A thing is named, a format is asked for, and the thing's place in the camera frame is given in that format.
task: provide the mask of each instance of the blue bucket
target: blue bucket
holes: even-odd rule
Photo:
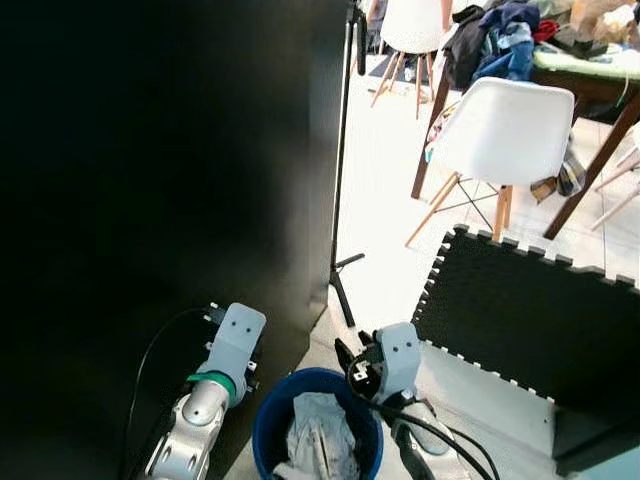
[[[353,397],[344,375],[325,368],[306,368],[282,379],[264,399],[253,424],[253,457],[267,480],[289,459],[287,431],[293,420],[293,399],[304,392],[333,393],[347,415],[356,439],[361,478],[375,478],[382,460],[382,427],[367,406]]]

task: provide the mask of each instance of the wooden table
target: wooden table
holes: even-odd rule
[[[576,122],[579,116],[583,115],[587,111],[588,105],[592,101],[615,103],[620,98],[625,86],[624,79],[609,79],[573,72],[542,70],[538,68],[533,72],[532,81],[540,85],[565,88],[573,92],[576,98],[573,112],[573,123]],[[440,84],[438,85],[438,92],[436,93],[431,119],[429,120],[429,128],[431,128],[431,125],[443,110],[448,94],[449,82],[443,75],[440,80]],[[582,197],[587,193],[591,184],[597,178],[614,150],[618,147],[622,138],[625,136],[629,128],[638,120],[638,117],[640,117],[640,82],[629,82],[623,102],[625,104],[624,109],[618,116],[609,136],[600,146],[598,153],[596,153],[595,158],[587,168],[584,188],[580,193],[565,201],[560,211],[556,214],[555,218],[544,232],[545,238],[552,240],[556,237],[562,226],[566,223],[580,203],[580,200],[582,200]],[[427,133],[429,128],[427,129],[427,132],[425,132],[424,145],[420,153],[420,161],[416,171],[416,178],[413,182],[413,189],[411,190],[412,198],[420,198],[420,191],[422,190],[424,177],[427,173],[428,164],[425,161],[424,147],[426,147],[428,143]]]

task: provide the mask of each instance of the tiled floor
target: tiled floor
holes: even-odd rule
[[[364,252],[366,258],[346,267],[342,279],[358,327],[367,330],[408,320],[435,252],[447,229],[466,223],[472,229],[487,229],[470,206],[438,213],[422,230],[411,249],[404,242],[427,210],[425,201],[409,193],[420,155],[432,103],[421,107],[415,120],[415,90],[408,85],[384,93],[370,107],[372,81],[355,76],[350,92],[339,257]],[[587,167],[611,127],[580,119],[573,130],[574,150]],[[632,145],[627,137],[602,175],[607,175]],[[422,199],[430,198],[450,172],[432,164]],[[504,236],[520,242],[521,248],[543,248],[550,258],[556,254],[574,259],[575,266],[594,265],[616,274],[638,279],[640,263],[640,200],[631,202],[604,226],[592,231],[591,224],[631,190],[637,174],[625,174],[602,193],[587,192],[554,241],[542,237],[564,198],[554,195],[540,205],[528,189],[514,189],[511,225]],[[476,197],[490,192],[485,185],[468,182]],[[445,205],[464,201],[454,192]],[[480,210],[493,219],[495,199],[479,202]]]

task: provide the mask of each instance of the black stand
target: black stand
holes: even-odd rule
[[[340,108],[340,131],[338,133],[338,171],[336,173],[336,191],[335,191],[335,203],[333,205],[333,242],[331,244],[331,273],[329,276],[329,283],[333,285],[338,293],[338,299],[340,300],[340,306],[344,312],[344,318],[347,321],[347,326],[355,327],[353,320],[353,313],[347,300],[347,295],[342,286],[340,280],[340,272],[338,269],[349,265],[356,260],[364,258],[364,253],[359,253],[352,257],[346,258],[340,262],[336,261],[336,255],[338,250],[338,224],[340,221],[340,193],[342,191],[342,167],[344,163],[344,138],[347,128],[347,106],[349,104],[349,81],[351,79],[351,44],[353,43],[353,30],[354,26],[358,24],[358,74],[365,74],[365,58],[367,55],[366,50],[366,37],[367,37],[367,20],[362,11],[357,7],[355,1],[350,1],[347,12],[347,24],[346,24],[346,41],[344,46],[344,65],[342,76],[342,106]]]

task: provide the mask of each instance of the white cloth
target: white cloth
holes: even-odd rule
[[[293,399],[293,411],[287,433],[289,462],[273,473],[287,480],[357,479],[356,442],[335,395],[302,393]]]

